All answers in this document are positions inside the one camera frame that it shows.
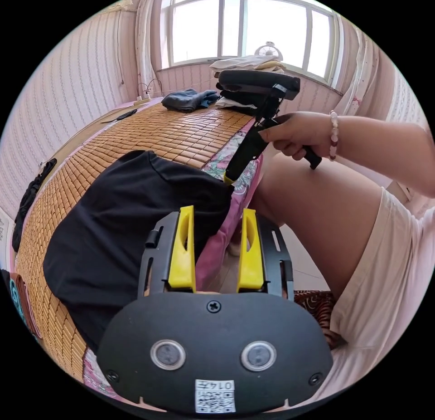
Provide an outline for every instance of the wire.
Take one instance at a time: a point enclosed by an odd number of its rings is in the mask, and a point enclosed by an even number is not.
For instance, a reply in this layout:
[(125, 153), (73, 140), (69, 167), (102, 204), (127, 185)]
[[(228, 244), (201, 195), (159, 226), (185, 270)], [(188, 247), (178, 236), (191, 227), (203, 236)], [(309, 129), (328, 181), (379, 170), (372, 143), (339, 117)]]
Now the wire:
[(163, 86), (162, 86), (162, 82), (161, 82), (158, 78), (153, 78), (153, 79), (150, 81), (150, 83), (148, 84), (148, 86), (147, 86), (147, 88), (146, 88), (145, 93), (150, 93), (150, 88), (149, 88), (149, 86), (151, 85), (151, 83), (152, 83), (153, 81), (157, 81), (157, 82), (159, 82), (159, 85), (160, 85), (160, 93), (163, 95)]
[(148, 89), (148, 84), (145, 84), (145, 83), (138, 83), (138, 84), (137, 84), (137, 88), (136, 88), (137, 96), (140, 95), (140, 93), (139, 93), (139, 86), (140, 86), (141, 84), (143, 84), (143, 85), (145, 86), (145, 90)]
[(118, 15), (118, 25), (116, 28), (116, 51), (117, 51), (117, 56), (118, 56), (118, 65), (119, 65), (119, 72), (121, 74), (121, 84), (124, 84), (124, 77), (122, 76), (122, 69), (121, 69), (121, 62), (119, 59), (119, 18), (121, 17), (121, 11), (119, 11), (119, 15)]

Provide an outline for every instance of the bed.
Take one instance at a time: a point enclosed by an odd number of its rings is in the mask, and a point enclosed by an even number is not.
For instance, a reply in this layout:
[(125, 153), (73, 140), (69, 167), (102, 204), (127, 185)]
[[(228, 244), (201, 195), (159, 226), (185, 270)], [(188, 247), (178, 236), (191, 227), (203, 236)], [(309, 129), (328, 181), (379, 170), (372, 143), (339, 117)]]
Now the bed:
[[(125, 104), (78, 132), (53, 157), (55, 168), (45, 179), (24, 221), (14, 272), (26, 285), (39, 334), (35, 338), (70, 376), (92, 389), (120, 399), (105, 380), (92, 352), (78, 334), (66, 308), (53, 296), (43, 274), (45, 252), (57, 225), (95, 178), (132, 150), (190, 165), (222, 178), (226, 165), (253, 123), (250, 116), (211, 106), (184, 114), (166, 110), (161, 98), (139, 106), (136, 114), (108, 123), (133, 108)], [(225, 248), (242, 210), (258, 184), (262, 157), (235, 183), (225, 222), (211, 237), (196, 264), (197, 289), (204, 290), (219, 272)]]

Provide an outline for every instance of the leopard print fabric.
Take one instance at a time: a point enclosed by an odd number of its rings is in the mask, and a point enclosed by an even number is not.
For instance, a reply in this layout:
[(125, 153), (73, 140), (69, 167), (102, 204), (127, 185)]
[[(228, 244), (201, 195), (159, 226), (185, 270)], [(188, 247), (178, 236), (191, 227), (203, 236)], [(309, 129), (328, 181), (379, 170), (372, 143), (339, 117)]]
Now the leopard print fabric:
[(295, 290), (295, 302), (305, 308), (317, 320), (331, 350), (343, 343), (340, 335), (329, 329), (332, 310), (336, 303), (331, 292)]

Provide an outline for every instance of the qr code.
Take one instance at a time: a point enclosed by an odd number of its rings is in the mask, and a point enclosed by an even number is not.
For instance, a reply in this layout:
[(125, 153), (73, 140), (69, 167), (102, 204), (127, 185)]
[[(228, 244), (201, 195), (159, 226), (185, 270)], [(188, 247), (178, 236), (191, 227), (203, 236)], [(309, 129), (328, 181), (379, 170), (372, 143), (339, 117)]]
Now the qr code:
[(203, 414), (236, 412), (234, 381), (195, 381), (195, 409)]

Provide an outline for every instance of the bamboo mat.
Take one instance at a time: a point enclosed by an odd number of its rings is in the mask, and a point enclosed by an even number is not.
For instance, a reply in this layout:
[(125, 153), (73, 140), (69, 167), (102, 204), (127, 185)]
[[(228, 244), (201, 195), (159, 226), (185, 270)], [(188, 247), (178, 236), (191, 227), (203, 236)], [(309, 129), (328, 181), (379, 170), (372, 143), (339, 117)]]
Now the bamboo mat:
[(16, 272), (26, 282), (43, 347), (69, 375), (82, 381), (86, 344), (66, 308), (46, 285), (43, 261), (50, 238), (96, 177), (129, 151), (201, 168), (251, 117), (225, 109), (171, 112), (156, 104), (119, 121), (82, 146), (41, 190), (23, 231)]

